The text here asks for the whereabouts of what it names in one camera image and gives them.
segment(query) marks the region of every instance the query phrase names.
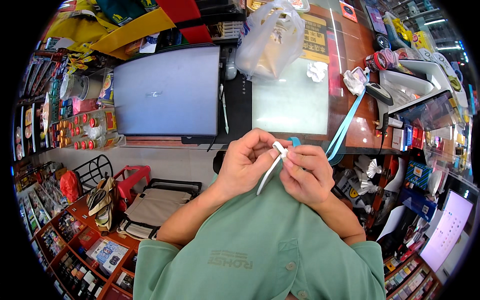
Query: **white card holder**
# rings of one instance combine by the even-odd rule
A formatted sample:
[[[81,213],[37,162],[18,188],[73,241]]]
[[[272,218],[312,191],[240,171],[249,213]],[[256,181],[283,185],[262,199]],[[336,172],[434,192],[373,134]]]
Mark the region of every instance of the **white card holder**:
[[[260,182],[260,186],[257,190],[257,196],[260,195],[262,189],[270,182],[270,180],[272,180],[272,177],[278,171],[278,169],[282,167],[282,164],[280,164],[280,160],[282,160],[284,157],[287,157],[288,150],[285,149],[279,142],[275,141],[273,143],[273,148],[278,151],[278,157],[275,159],[272,166],[268,169],[268,171],[262,178],[262,182]]]

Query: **poster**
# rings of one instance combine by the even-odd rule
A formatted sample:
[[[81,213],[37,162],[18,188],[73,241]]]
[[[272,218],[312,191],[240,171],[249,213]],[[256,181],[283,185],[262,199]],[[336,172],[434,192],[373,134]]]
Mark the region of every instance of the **poster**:
[[[368,5],[365,6],[367,8],[368,14],[370,16],[370,20],[372,21],[373,29],[376,32],[382,33],[384,35],[388,35],[387,29],[385,28],[384,21],[378,9],[370,7]]]
[[[355,14],[355,9],[353,6],[340,1],[340,8],[342,9],[342,14],[344,17],[358,23],[357,15]]]
[[[302,14],[305,20],[305,34],[303,37],[303,55],[301,58],[329,63],[328,44],[326,42],[327,23],[307,14]]]

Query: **hand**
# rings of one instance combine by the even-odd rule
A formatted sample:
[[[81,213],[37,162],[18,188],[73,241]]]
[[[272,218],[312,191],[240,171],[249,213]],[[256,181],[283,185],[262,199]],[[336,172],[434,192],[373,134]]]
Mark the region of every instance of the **hand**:
[[[292,145],[291,141],[277,140],[272,134],[258,128],[230,143],[218,178],[212,184],[212,188],[224,196],[224,202],[257,185],[279,155],[272,148],[275,141],[285,148]]]
[[[335,185],[332,174],[332,167],[321,147],[300,145],[288,148],[280,180],[287,193],[313,208],[327,199]]]

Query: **blue lanyard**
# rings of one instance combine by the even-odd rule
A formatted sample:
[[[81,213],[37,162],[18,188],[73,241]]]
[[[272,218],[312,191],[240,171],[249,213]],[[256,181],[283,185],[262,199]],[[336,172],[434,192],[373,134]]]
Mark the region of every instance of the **blue lanyard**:
[[[368,81],[370,81],[370,73],[367,74],[367,82]],[[359,107],[364,94],[365,94],[365,89],[363,89],[363,92],[360,94],[360,96],[357,97],[357,99],[353,103],[352,108],[350,108],[350,111],[345,116],[345,119],[343,120],[342,124],[340,124],[340,127],[338,128],[338,131],[335,133],[335,136],[333,137],[332,142],[328,146],[328,149],[325,152],[325,154],[327,154],[328,151],[330,151],[330,149],[332,148],[332,146],[335,145],[332,151],[332,154],[328,157],[329,161],[335,157],[338,149],[342,145],[343,139],[345,138],[345,134],[347,134],[348,127],[352,122],[353,116],[355,115],[355,112],[357,111],[357,108]]]

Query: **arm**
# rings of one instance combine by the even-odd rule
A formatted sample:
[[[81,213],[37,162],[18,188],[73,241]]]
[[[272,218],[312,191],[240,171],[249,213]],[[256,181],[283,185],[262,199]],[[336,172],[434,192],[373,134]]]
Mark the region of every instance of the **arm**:
[[[228,199],[213,183],[206,191],[173,213],[158,230],[156,239],[181,249],[200,226]]]
[[[348,246],[367,240],[357,216],[332,192],[324,202],[312,204],[311,208]]]
[[[275,137],[255,128],[228,146],[216,181],[197,198],[173,213],[158,230],[156,239],[179,249],[187,245],[200,226],[225,202],[250,191],[278,156]],[[278,140],[287,147],[291,142]]]
[[[280,180],[292,197],[316,211],[347,245],[366,240],[357,217],[330,192],[333,170],[321,147],[289,148],[283,166]]]

